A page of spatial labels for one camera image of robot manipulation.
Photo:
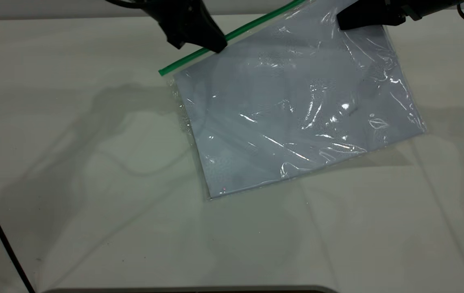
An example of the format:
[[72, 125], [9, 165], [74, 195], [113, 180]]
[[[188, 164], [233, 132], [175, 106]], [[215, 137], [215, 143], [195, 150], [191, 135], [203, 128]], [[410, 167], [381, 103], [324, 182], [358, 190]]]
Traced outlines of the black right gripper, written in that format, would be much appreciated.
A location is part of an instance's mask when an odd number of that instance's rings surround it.
[[354, 3], [336, 17], [341, 30], [366, 26], [403, 24], [407, 17], [420, 20], [426, 15], [457, 6], [463, 0], [385, 0], [384, 3]]

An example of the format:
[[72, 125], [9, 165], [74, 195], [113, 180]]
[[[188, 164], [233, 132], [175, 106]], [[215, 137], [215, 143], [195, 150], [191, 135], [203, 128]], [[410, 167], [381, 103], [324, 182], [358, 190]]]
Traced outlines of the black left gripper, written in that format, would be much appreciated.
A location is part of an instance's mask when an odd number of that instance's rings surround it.
[[145, 0], [144, 11], [166, 25], [167, 41], [177, 49], [196, 44], [222, 52], [228, 42], [221, 28], [204, 8], [202, 0]]

